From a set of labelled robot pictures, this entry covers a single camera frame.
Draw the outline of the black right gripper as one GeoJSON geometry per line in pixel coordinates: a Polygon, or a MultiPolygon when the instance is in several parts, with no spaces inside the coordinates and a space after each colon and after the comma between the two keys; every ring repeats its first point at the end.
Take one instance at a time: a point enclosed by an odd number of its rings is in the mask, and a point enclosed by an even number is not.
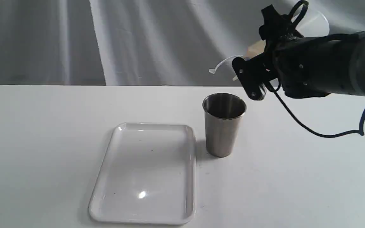
{"type": "Polygon", "coordinates": [[[263,53],[253,57],[236,57],[232,68],[245,90],[255,101],[262,101],[266,92],[277,95],[280,87],[285,95],[294,99],[327,97],[329,91],[313,85],[311,66],[318,57],[308,52],[327,43],[329,36],[291,37],[292,10],[280,14],[270,4],[261,10],[264,24],[258,29],[265,42],[263,53]]]}

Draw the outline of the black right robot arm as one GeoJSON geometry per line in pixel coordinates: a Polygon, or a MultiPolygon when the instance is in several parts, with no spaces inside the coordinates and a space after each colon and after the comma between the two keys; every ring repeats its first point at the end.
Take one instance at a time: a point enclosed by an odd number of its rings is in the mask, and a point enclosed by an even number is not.
{"type": "Polygon", "coordinates": [[[236,57],[232,68],[246,94],[263,100],[268,82],[278,79],[287,97],[325,97],[330,94],[365,96],[365,31],[305,37],[296,26],[309,3],[298,1],[288,14],[272,5],[262,9],[258,32],[263,52],[236,57]]]}

